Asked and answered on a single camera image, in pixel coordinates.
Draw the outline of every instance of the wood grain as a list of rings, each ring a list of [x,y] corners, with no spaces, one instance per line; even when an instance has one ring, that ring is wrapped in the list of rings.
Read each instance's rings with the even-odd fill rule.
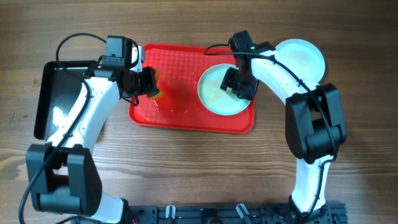
[[[18,0],[0,4],[0,223],[16,223],[27,185],[43,66],[76,32],[124,35],[139,44],[207,46],[247,29],[255,42],[300,38],[323,52],[348,128],[332,165],[326,198],[348,208],[350,223],[398,222],[398,2]],[[64,60],[96,59],[104,45],[76,38]],[[247,134],[143,128],[120,102],[94,150],[105,191],[134,205],[287,202],[295,158],[284,137],[284,106],[265,86]],[[37,213],[29,223],[54,223]]]

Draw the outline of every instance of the black plastic tray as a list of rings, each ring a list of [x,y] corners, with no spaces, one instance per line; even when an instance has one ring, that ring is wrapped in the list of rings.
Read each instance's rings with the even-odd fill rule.
[[[95,61],[62,62],[71,72],[83,76]],[[62,118],[68,116],[81,90],[81,80],[59,69],[57,62],[44,65],[39,104],[37,105],[34,136],[48,139],[58,129]]]

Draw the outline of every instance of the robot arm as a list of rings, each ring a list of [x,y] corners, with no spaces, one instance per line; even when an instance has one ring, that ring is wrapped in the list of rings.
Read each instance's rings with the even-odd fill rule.
[[[137,62],[133,67],[132,59]],[[124,37],[108,36],[106,55],[102,60],[101,66],[92,65],[84,74],[91,93],[88,106],[61,150],[34,184],[32,203],[41,212],[89,216],[103,223],[131,223],[132,212],[127,201],[102,192],[101,180],[91,155],[105,119],[119,99],[156,95],[159,92],[157,74],[153,68],[142,67],[144,51],[138,46],[133,49],[132,40]],[[71,111],[46,145],[31,145],[26,155],[29,180],[49,152],[55,150],[63,139],[81,111],[86,95],[87,89],[82,84]]]
[[[263,82],[286,105],[286,141],[297,158],[296,184],[289,201],[294,215],[290,219],[294,223],[303,223],[324,215],[324,191],[330,166],[324,162],[332,161],[338,146],[346,139],[338,90],[332,84],[320,86],[311,80],[301,80],[326,114],[336,147],[334,152],[322,119],[312,120],[311,112],[317,107],[309,97],[310,93],[286,69],[275,63],[274,60],[283,63],[275,48],[268,42],[254,44],[247,31],[233,35],[228,43],[232,52],[238,52],[232,53],[238,69],[230,68],[226,72],[221,89],[232,88],[238,98],[252,100],[259,82]],[[274,60],[253,57],[255,54],[273,57]]]

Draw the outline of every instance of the white bowl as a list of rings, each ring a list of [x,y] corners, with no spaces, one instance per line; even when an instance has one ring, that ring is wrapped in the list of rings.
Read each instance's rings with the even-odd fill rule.
[[[220,88],[229,68],[236,68],[236,66],[214,65],[203,73],[198,82],[198,95],[203,106],[215,114],[224,116],[240,113],[250,104],[249,100],[239,99],[232,93],[231,88],[226,91]]]
[[[276,46],[279,56],[299,78],[319,83],[325,74],[326,64],[322,53],[306,40],[289,39]]]

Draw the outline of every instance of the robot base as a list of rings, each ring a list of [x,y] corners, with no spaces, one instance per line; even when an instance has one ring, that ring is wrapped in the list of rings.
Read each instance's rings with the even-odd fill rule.
[[[345,204],[326,203],[326,214],[310,223],[347,224]],[[261,206],[247,206],[249,219],[252,224],[289,224],[289,204],[276,203]],[[130,206],[137,217],[137,224],[243,224],[235,207],[177,207],[174,218],[166,218],[166,207]]]

